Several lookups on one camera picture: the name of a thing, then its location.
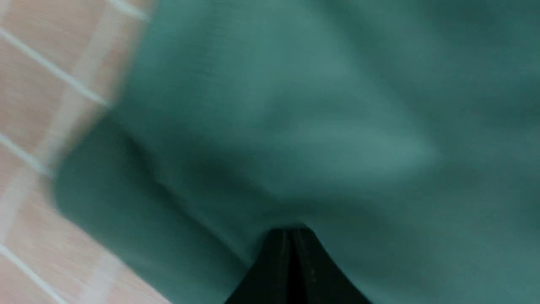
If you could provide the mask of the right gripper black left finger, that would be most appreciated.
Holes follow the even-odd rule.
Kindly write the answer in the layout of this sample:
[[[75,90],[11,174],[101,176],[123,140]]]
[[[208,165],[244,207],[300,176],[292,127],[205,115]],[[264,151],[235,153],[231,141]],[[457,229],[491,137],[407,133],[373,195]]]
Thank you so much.
[[[254,264],[226,303],[287,303],[291,246],[291,233],[288,230],[269,231]]]

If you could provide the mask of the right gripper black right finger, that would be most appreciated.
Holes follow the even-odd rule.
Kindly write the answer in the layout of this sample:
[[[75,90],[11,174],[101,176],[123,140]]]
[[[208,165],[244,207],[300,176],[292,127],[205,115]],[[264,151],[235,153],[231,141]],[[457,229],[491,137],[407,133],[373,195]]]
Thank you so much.
[[[293,231],[295,304],[370,304],[307,228]]]

